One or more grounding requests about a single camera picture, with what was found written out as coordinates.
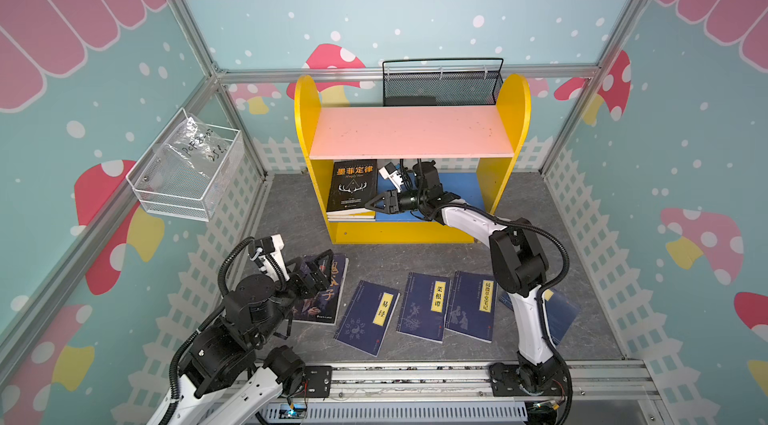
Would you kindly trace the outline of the yellow cartoon cover book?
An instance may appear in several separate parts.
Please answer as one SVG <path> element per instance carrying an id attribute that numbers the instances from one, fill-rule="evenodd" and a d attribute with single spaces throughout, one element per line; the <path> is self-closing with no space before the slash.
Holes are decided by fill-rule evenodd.
<path id="1" fill-rule="evenodd" d="M 376 213 L 370 210 L 349 214 L 329 213 L 327 219 L 329 222 L 372 222 L 376 219 Z"/>

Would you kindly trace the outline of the dark portrait cover book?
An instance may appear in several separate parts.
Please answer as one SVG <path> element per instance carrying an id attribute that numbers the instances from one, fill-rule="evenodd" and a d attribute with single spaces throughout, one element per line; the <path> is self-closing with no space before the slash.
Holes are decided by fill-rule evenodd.
<path id="1" fill-rule="evenodd" d="M 313 298 L 299 301 L 293 308 L 296 321 L 321 325 L 336 323 L 348 263 L 349 259 L 343 253 L 335 253 L 331 261 L 321 260 L 318 268 L 328 279 L 330 288 L 320 291 Z"/>

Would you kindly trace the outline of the black antler cover book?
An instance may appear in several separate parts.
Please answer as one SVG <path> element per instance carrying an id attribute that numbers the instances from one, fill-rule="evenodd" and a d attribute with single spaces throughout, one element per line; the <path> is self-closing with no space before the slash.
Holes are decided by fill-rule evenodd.
<path id="1" fill-rule="evenodd" d="M 368 213 L 365 204 L 377 194 L 378 171 L 375 159 L 336 161 L 326 212 L 330 216 Z"/>

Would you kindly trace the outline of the navy book yellow label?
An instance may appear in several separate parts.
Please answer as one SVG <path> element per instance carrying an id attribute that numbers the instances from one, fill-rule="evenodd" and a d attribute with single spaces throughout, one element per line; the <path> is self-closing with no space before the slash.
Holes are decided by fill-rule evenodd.
<path id="1" fill-rule="evenodd" d="M 395 288 L 361 280 L 334 339 L 377 357 L 399 297 L 400 292 Z"/>

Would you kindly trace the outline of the navy book floral cover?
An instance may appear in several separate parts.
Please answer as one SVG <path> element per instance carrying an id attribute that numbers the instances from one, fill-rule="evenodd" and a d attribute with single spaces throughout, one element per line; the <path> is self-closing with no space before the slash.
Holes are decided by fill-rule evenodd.
<path id="1" fill-rule="evenodd" d="M 442 343 L 451 280 L 445 276 L 410 272 L 397 331 L 436 343 Z"/>

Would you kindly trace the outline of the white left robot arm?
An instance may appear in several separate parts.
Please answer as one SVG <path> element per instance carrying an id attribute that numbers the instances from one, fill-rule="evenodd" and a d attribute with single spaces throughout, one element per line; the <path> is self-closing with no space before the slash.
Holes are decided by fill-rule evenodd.
<path id="1" fill-rule="evenodd" d="M 247 237 L 223 260 L 220 303 L 175 351 L 169 390 L 152 424 L 245 424 L 277 399 L 289 417 L 303 419 L 311 398 L 330 394 L 332 369 L 309 366 L 287 340 L 295 308 L 331 287 L 333 253 L 304 261 L 282 258 L 281 236 Z"/>

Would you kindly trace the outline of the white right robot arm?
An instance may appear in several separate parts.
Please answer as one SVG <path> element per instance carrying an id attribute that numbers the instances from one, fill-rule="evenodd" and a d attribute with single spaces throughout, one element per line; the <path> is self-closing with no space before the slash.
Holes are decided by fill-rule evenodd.
<path id="1" fill-rule="evenodd" d="M 379 174 L 394 188 L 370 199 L 366 209 L 387 215 L 413 212 L 423 221 L 460 230 L 488 247 L 493 281 L 509 297 L 518 331 L 517 364 L 497 362 L 489 367 L 493 393 L 540 397 L 555 387 L 558 399 L 541 399 L 528 410 L 545 409 L 555 424 L 563 424 L 573 403 L 572 376 L 552 339 L 544 294 L 570 270 L 565 246 L 524 218 L 499 218 L 445 190 L 432 161 L 419 160 L 411 169 L 388 163 Z"/>

